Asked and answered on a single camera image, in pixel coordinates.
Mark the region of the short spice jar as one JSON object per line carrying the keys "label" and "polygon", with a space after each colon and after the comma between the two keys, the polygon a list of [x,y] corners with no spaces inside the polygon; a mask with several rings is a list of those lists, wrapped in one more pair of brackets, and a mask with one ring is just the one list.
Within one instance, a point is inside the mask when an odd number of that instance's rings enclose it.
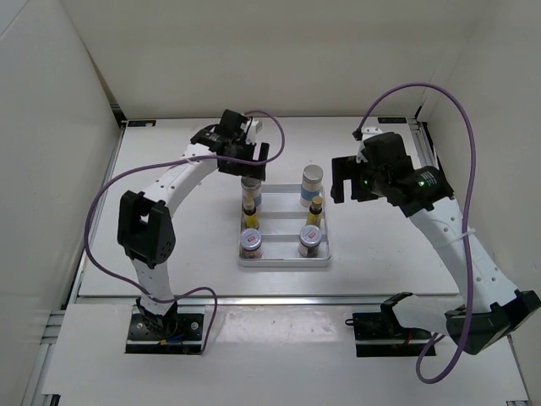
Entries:
{"label": "short spice jar", "polygon": [[255,228],[246,228],[240,233],[239,254],[242,259],[261,259],[263,257],[262,237]]}
{"label": "short spice jar", "polygon": [[323,233],[316,225],[309,224],[299,232],[298,253],[305,258],[317,257],[320,251]]}

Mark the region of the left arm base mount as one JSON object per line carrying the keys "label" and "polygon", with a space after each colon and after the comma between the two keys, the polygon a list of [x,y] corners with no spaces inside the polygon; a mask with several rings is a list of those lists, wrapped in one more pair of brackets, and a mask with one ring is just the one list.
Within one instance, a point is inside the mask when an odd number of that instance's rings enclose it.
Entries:
{"label": "left arm base mount", "polygon": [[124,353],[200,355],[204,343],[205,308],[180,306],[164,332],[150,327],[134,307],[130,316]]}

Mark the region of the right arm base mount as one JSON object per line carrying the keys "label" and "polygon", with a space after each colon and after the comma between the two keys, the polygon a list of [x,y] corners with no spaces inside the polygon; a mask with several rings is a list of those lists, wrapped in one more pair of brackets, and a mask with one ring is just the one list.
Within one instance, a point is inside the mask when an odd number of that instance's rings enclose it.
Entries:
{"label": "right arm base mount", "polygon": [[418,357],[432,333],[403,327],[391,312],[402,299],[412,293],[398,293],[384,301],[378,312],[353,313],[344,324],[353,329],[358,358]]}

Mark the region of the tall blue-label jar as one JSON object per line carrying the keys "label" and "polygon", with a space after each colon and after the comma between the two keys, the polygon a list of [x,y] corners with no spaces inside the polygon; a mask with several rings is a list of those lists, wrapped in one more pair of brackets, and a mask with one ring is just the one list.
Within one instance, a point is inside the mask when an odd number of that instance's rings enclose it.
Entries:
{"label": "tall blue-label jar", "polygon": [[241,177],[243,201],[252,198],[254,205],[259,208],[262,203],[262,181],[257,178]]}
{"label": "tall blue-label jar", "polygon": [[302,206],[309,207],[312,199],[320,194],[323,177],[323,169],[318,165],[310,164],[303,169],[300,191],[300,203]]}

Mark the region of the small yellow-label bottle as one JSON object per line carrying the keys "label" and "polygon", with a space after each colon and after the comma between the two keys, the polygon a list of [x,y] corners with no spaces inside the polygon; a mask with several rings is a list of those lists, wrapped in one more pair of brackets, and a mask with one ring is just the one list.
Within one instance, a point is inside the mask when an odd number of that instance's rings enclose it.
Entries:
{"label": "small yellow-label bottle", "polygon": [[250,196],[243,201],[243,220],[246,228],[258,229],[260,227],[254,199]]}
{"label": "small yellow-label bottle", "polygon": [[306,220],[307,225],[314,225],[318,228],[320,227],[322,221],[323,203],[324,200],[319,195],[312,198]]}

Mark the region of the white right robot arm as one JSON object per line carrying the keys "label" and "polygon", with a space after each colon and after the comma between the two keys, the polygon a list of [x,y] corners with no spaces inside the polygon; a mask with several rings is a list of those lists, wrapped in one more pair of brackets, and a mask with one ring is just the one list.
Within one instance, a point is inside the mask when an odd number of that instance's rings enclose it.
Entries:
{"label": "white right robot arm", "polygon": [[430,300],[400,293],[380,307],[380,330],[398,338],[408,329],[438,332],[475,355],[515,331],[540,307],[532,290],[522,291],[499,270],[467,225],[445,175],[436,167],[414,168],[409,156],[379,166],[355,156],[331,161],[331,197],[344,201],[344,183],[352,198],[385,198],[429,241],[451,274],[460,300]]}

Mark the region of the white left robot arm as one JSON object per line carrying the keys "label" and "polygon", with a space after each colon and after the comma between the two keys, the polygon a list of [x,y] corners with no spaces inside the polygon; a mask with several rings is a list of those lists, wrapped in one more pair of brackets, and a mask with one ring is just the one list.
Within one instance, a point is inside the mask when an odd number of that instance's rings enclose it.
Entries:
{"label": "white left robot arm", "polygon": [[139,193],[127,191],[119,205],[117,241],[123,247],[144,289],[137,300],[145,326],[158,338],[177,334],[177,301],[172,293],[167,261],[176,237],[172,224],[174,212],[201,181],[215,170],[247,177],[255,172],[262,179],[265,168],[224,162],[228,156],[243,161],[254,159],[255,136],[259,120],[244,118],[237,127],[227,124],[208,126],[190,140],[181,155],[186,163],[172,165],[153,184]]}

